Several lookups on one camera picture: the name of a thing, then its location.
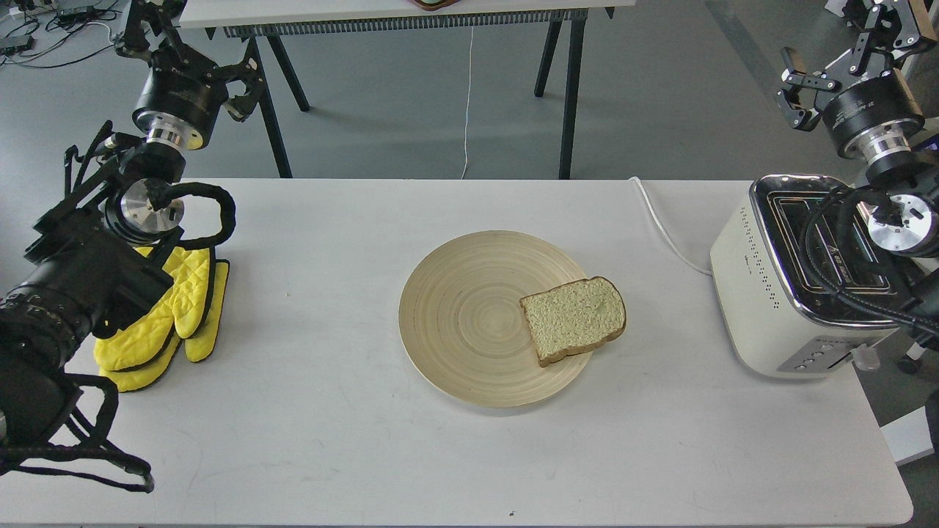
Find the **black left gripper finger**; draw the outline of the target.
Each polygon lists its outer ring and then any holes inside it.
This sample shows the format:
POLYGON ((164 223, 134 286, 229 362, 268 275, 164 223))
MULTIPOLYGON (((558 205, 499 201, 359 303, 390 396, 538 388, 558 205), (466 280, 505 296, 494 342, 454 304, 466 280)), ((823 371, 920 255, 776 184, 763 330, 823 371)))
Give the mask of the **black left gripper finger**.
POLYGON ((244 93, 230 96, 224 102, 224 109, 232 120, 244 122, 254 113, 259 100, 267 92, 267 81, 255 62, 239 62, 224 67, 225 86, 231 81, 240 81, 244 85, 244 93))

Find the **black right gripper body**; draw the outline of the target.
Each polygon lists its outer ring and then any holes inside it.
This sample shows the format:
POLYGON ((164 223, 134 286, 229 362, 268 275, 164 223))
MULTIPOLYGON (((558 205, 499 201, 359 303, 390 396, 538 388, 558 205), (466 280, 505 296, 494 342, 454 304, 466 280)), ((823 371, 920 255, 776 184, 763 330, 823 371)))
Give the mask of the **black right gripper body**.
POLYGON ((858 31, 851 49, 822 73, 818 94, 825 129, 843 159, 879 161, 908 153, 925 117, 902 76, 902 63, 937 43, 922 1, 843 1, 839 13, 858 31))

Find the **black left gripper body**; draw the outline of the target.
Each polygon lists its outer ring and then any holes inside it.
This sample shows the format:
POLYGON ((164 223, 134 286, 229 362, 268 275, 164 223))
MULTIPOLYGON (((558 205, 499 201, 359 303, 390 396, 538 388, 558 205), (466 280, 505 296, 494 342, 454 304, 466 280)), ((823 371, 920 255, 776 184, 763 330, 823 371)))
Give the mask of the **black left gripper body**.
POLYGON ((226 108, 245 120, 244 97, 230 97, 232 81, 247 80, 247 61, 221 66, 179 37, 173 18, 184 1, 131 1, 114 41, 115 53, 147 64, 142 93, 132 120, 148 142, 177 150, 201 150, 211 140, 226 108))

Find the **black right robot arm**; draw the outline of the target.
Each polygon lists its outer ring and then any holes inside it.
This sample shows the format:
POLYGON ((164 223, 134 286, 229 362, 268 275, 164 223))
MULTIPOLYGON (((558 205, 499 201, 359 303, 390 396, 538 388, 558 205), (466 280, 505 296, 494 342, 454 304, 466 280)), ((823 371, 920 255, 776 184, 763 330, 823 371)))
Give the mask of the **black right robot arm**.
POLYGON ((935 47, 935 28, 922 1, 847 1, 842 13, 858 31, 854 46, 818 71, 807 70, 796 50, 784 48, 775 100, 792 129, 812 131, 822 122, 839 157, 866 162, 865 184, 836 186, 808 224, 814 227, 836 206, 836 234, 849 238, 852 215, 859 204, 869 206, 866 231, 888 257, 861 267, 895 281, 901 298, 882 305, 849 292, 809 253, 808 230, 798 236, 796 254, 823 291, 856 311, 895 322, 916 344, 936 351, 937 273, 914 274, 913 260, 937 255, 937 153, 912 147, 926 117, 901 71, 907 58, 935 47))

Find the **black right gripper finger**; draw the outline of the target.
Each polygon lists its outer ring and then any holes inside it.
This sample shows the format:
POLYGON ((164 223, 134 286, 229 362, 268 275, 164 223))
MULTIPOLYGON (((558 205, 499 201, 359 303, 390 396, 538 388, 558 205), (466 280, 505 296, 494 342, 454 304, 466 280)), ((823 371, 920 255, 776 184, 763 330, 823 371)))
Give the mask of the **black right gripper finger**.
POLYGON ((821 110, 815 102, 804 104, 803 95, 813 96, 820 92, 836 94, 841 89, 841 82, 827 76, 827 73, 808 73, 801 55, 794 48, 781 48, 781 58, 785 69, 781 74, 782 87, 777 91, 777 105, 782 116, 792 129, 812 131, 821 119, 821 110))

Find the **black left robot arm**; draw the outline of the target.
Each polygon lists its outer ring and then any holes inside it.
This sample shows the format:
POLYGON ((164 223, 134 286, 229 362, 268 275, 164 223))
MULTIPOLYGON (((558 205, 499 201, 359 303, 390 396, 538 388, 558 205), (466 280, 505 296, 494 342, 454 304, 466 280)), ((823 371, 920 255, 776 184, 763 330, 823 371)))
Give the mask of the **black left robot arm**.
POLYGON ((105 122, 83 155, 67 154, 64 198, 26 250, 34 273, 2 297, 3 474, 66 477, 62 464, 98 459, 141 483, 81 478, 153 491, 150 464, 109 441, 115 383, 66 364, 85 338, 113 337, 158 303, 171 288, 171 251, 211 249, 237 224, 228 191, 182 183, 184 153, 207 146, 221 110, 244 121, 266 87, 251 54, 220 66, 185 44, 173 23, 184 7, 128 3, 114 47, 150 67, 132 114, 140 135, 105 122))

